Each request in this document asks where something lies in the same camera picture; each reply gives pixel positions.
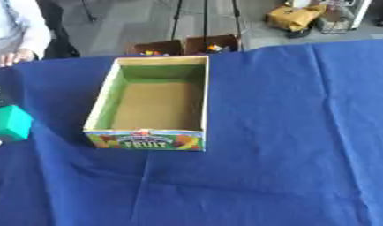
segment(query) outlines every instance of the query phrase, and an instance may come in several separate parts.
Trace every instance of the tripod leg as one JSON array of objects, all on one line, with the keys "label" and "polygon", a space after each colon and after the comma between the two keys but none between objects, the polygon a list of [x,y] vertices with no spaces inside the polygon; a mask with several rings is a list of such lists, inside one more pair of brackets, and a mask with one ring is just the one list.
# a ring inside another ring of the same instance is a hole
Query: tripod leg
[{"label": "tripod leg", "polygon": [[178,0],[177,2],[177,8],[176,8],[176,13],[174,16],[174,27],[172,28],[172,35],[171,35],[171,40],[175,39],[175,33],[177,29],[177,22],[179,21],[179,14],[181,13],[181,8],[184,0]]},{"label": "tripod leg", "polygon": [[204,0],[204,52],[208,50],[208,0]]},{"label": "tripod leg", "polygon": [[97,20],[97,18],[95,16],[93,16],[93,14],[88,9],[86,0],[81,0],[81,1],[82,1],[82,4],[83,4],[83,8],[85,8],[85,12],[86,12],[86,15],[88,17],[88,20],[90,20],[91,23],[94,23]]},{"label": "tripod leg", "polygon": [[237,0],[232,0],[232,1],[233,1],[234,17],[236,18],[236,23],[237,23],[237,36],[241,42],[240,44],[241,50],[244,51],[244,44],[243,44],[242,34],[241,34],[241,25],[239,23],[239,18],[241,16],[241,13],[239,12],[239,9],[237,6]]}]

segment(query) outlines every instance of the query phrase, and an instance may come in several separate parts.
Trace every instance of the gray floor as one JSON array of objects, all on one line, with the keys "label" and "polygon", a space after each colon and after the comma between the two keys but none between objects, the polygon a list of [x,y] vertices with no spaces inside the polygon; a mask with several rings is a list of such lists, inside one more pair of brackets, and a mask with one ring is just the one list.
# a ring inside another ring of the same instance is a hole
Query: gray floor
[{"label": "gray floor", "polygon": [[[83,56],[107,56],[124,53],[133,43],[169,39],[172,17],[177,0],[87,0],[98,17],[90,23],[80,0],[56,0],[64,7],[64,24],[72,43]],[[372,25],[370,19],[347,34],[321,34],[313,31],[302,39],[289,40],[284,32],[267,27],[263,16],[281,0],[237,0],[242,13],[243,43],[247,49],[306,42],[383,39],[383,28]],[[184,0],[176,37],[183,39],[202,34],[203,0]],[[209,33],[229,34],[236,31],[231,0],[209,1]]]}]

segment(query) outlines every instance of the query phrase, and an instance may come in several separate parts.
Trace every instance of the teal block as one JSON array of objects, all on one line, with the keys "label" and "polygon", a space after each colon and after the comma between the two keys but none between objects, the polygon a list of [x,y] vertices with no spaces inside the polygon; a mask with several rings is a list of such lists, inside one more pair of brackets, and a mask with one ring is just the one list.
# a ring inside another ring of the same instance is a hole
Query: teal block
[{"label": "teal block", "polygon": [[21,108],[11,105],[0,108],[0,140],[27,139],[33,119]]}]

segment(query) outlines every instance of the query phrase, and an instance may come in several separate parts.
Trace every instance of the box label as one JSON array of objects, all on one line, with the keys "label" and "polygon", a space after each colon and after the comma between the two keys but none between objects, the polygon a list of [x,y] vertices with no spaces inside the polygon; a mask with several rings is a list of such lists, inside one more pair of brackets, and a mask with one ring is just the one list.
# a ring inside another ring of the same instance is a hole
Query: box label
[{"label": "box label", "polygon": [[99,148],[126,148],[152,150],[204,149],[203,132],[139,131],[89,132],[88,137]]}]

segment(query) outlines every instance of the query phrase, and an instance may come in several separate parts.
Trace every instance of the open cardboard box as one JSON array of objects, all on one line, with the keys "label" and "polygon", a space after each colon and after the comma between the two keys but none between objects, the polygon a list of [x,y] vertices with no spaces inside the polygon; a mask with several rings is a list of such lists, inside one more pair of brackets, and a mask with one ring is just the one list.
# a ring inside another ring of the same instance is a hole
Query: open cardboard box
[{"label": "open cardboard box", "polygon": [[205,150],[208,57],[118,58],[84,132],[99,148]]}]

